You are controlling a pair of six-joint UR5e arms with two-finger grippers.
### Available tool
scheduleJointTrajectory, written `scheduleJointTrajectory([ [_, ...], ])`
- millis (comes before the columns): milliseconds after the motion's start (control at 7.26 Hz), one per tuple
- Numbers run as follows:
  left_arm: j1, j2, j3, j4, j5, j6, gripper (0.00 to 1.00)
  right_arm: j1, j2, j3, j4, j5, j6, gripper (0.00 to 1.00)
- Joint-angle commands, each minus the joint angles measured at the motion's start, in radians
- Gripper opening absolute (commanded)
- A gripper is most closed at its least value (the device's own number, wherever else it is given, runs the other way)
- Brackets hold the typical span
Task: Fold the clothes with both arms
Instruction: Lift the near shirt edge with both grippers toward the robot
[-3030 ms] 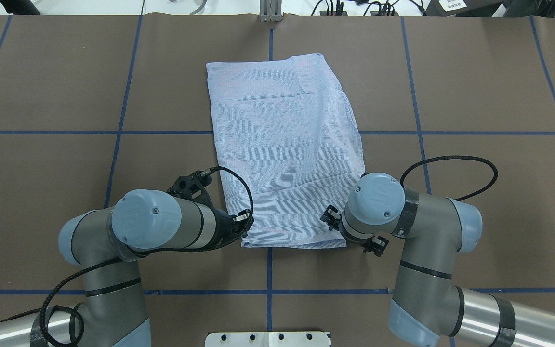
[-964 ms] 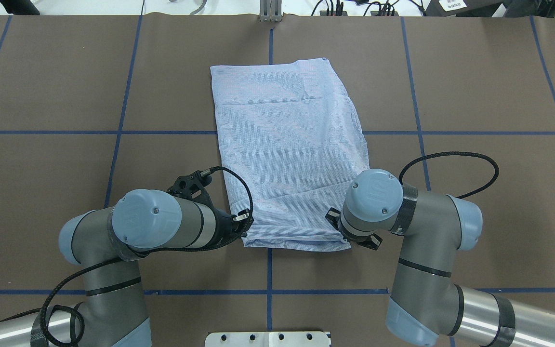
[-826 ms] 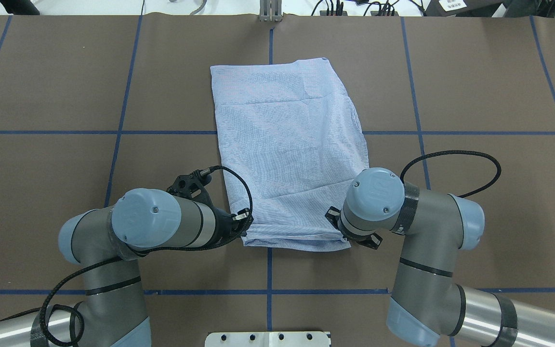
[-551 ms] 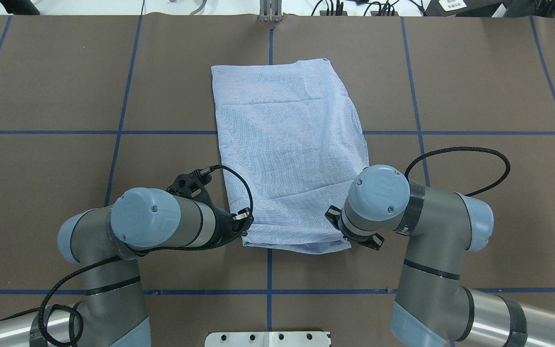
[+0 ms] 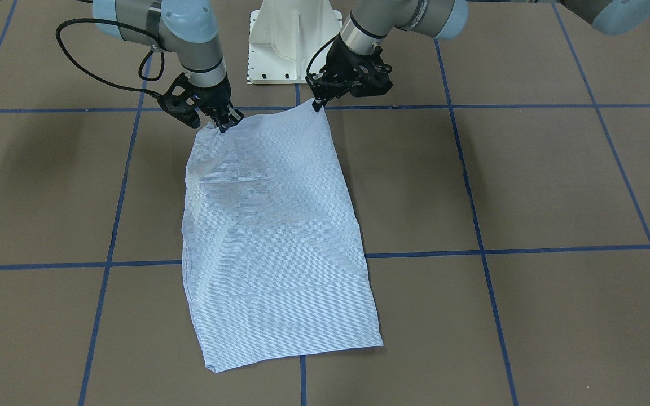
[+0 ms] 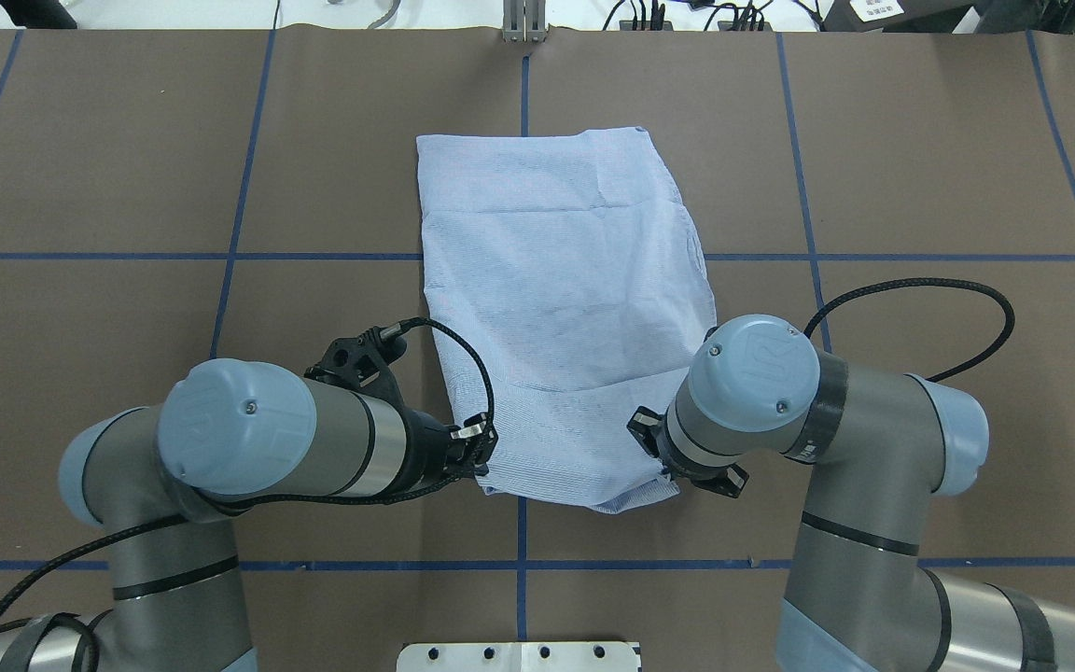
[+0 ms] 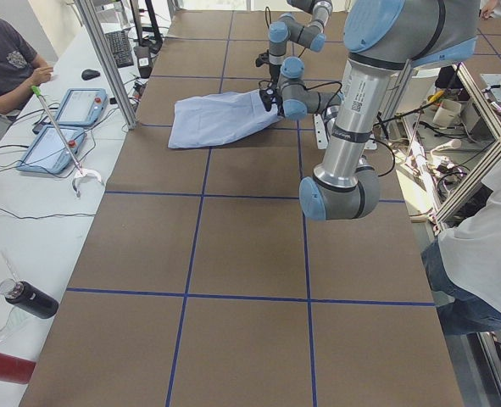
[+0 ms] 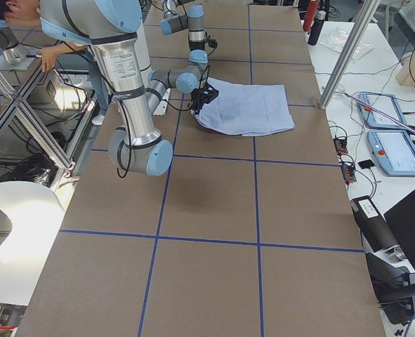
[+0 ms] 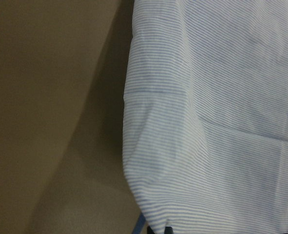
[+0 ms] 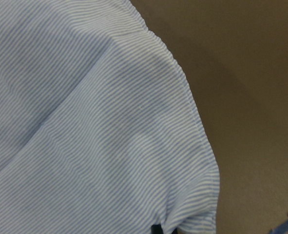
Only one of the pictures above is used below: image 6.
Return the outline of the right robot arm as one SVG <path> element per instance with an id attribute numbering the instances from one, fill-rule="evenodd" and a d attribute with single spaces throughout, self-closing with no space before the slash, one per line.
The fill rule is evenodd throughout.
<path id="1" fill-rule="evenodd" d="M 1075 609 L 918 562 L 931 501 L 964 494 L 988 456 L 969 394 L 746 315 L 705 337 L 653 441 L 674 475 L 728 497 L 744 455 L 809 464 L 775 643 L 784 671 L 1075 671 Z"/>

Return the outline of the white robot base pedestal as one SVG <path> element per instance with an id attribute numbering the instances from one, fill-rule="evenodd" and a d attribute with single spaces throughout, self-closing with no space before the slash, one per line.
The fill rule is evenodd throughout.
<path id="1" fill-rule="evenodd" d="M 637 643 L 538 641 L 414 643 L 397 671 L 641 671 Z"/>

